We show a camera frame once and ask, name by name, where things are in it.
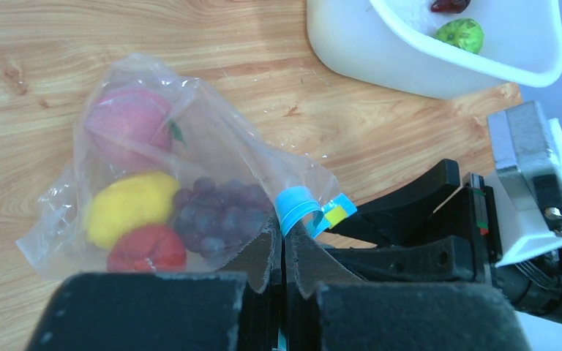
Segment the yellow lemon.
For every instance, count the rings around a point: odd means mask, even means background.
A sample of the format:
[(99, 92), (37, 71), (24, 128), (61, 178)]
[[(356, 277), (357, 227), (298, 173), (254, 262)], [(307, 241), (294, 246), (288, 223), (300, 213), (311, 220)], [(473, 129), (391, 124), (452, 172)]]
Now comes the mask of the yellow lemon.
[(180, 182), (160, 171), (121, 178), (96, 194), (86, 220), (87, 240), (101, 249), (112, 249), (129, 232), (163, 224), (173, 212), (173, 196)]

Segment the clear zip top bag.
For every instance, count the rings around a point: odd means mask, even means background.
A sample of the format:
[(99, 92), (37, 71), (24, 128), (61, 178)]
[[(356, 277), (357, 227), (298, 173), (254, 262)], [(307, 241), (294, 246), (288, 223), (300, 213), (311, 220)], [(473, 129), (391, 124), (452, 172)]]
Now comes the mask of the clear zip top bag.
[[(150, 88), (171, 103), (166, 120), (173, 135), (171, 152), (158, 167), (134, 172), (108, 163), (83, 129), (103, 94), (131, 86)], [(218, 184), (233, 179), (259, 184), (273, 205), (269, 217), (277, 218), (282, 235), (300, 224), (315, 238), (356, 213), (331, 171), (306, 156), (270, 146), (204, 80), (178, 75), (159, 59), (140, 53), (110, 65), (74, 123), (72, 141), (71, 162), (40, 197), (37, 223), (17, 242), (30, 265), (46, 279), (108, 271), (111, 249), (87, 240), (89, 208), (100, 191), (136, 173), (167, 173), (180, 182), (181, 189), (192, 187), (201, 177)], [(249, 242), (236, 252), (211, 259), (187, 250), (183, 271), (215, 271)]]

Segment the pink peach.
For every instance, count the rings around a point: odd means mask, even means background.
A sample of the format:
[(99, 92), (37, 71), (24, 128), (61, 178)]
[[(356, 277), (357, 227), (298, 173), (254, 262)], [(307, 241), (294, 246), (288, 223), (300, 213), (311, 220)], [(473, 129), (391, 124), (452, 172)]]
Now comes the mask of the pink peach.
[(131, 172), (148, 170), (171, 152), (170, 111), (171, 103), (150, 88), (118, 88), (97, 100), (83, 129), (108, 163)]

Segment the dark brown fig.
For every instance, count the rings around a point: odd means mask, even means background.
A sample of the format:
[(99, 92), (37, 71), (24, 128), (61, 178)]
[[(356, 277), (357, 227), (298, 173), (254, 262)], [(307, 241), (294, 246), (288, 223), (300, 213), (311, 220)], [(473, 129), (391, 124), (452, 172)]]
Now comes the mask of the dark brown fig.
[(430, 6), (430, 11), (460, 14), (467, 9), (470, 3), (471, 0), (435, 0)]

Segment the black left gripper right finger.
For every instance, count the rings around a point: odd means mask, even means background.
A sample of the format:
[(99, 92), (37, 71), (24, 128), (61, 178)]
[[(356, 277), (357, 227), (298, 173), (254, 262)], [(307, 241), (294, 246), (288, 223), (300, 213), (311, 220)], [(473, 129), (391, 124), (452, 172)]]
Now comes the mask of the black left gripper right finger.
[(477, 283), (362, 281), (306, 234), (284, 238), (289, 350), (528, 350), (512, 306)]

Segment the purple grape bunch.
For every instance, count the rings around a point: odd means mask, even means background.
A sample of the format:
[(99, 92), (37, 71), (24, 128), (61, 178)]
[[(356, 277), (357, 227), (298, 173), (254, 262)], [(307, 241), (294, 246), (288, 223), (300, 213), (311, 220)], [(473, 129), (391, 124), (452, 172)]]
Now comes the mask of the purple grape bunch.
[(198, 178), (173, 196), (171, 224), (185, 248), (206, 259), (240, 250), (259, 232), (273, 210), (259, 184), (233, 179), (218, 184)]

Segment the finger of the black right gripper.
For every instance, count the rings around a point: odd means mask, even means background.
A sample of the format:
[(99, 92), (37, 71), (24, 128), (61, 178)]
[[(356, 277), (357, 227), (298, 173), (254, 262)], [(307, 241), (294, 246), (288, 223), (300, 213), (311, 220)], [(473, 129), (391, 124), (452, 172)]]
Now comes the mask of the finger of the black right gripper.
[(470, 243), (453, 235), (415, 247), (327, 252), (369, 282), (472, 282), (475, 276)]
[(406, 240), (460, 185), (458, 163), (442, 159), (409, 184), (359, 205), (329, 232), (358, 240)]

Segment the red orange wax apple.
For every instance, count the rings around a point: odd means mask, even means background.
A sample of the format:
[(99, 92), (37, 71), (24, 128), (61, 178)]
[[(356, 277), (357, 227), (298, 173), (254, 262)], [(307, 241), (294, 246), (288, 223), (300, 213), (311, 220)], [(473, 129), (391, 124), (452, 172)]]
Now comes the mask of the red orange wax apple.
[(187, 250), (173, 228), (148, 224), (123, 235), (106, 260), (110, 272), (183, 271)]

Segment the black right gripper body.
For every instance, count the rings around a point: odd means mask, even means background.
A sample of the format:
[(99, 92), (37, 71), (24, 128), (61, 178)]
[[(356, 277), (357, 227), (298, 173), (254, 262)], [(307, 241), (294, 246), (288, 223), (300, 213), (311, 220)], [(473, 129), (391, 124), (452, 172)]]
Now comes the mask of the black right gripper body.
[(467, 174), (462, 188), (432, 215), (432, 222), (446, 238), (453, 235), (470, 243), (472, 282), (500, 290), (517, 311), (562, 324), (562, 248), (498, 267), (501, 238), (494, 191), (485, 178)]

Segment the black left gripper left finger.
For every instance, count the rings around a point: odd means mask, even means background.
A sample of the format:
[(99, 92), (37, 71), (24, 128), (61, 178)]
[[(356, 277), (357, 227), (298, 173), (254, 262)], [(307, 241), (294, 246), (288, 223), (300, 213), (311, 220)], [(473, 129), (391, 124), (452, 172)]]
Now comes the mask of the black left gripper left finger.
[(28, 350), (275, 350), (282, 234), (211, 273), (80, 273), (55, 291)]

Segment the white plastic basket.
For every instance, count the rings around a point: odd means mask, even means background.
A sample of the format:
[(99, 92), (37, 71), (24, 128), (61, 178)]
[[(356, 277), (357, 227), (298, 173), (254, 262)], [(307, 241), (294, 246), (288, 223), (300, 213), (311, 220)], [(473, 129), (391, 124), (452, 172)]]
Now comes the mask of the white plastic basket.
[(452, 16), (429, 1), (309, 1), (308, 39), (332, 71), (436, 99), (454, 99), (513, 82), (534, 88), (562, 74), (557, 1), (472, 1), (462, 13), (479, 23), (473, 54), (433, 34)]

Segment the green custard apple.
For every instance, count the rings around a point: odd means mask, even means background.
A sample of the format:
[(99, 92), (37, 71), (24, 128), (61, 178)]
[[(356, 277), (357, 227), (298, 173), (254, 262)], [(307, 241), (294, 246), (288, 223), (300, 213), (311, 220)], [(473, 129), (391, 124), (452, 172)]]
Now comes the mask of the green custard apple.
[(471, 18), (452, 20), (442, 25), (432, 37), (473, 54), (479, 54), (484, 44), (483, 28)]

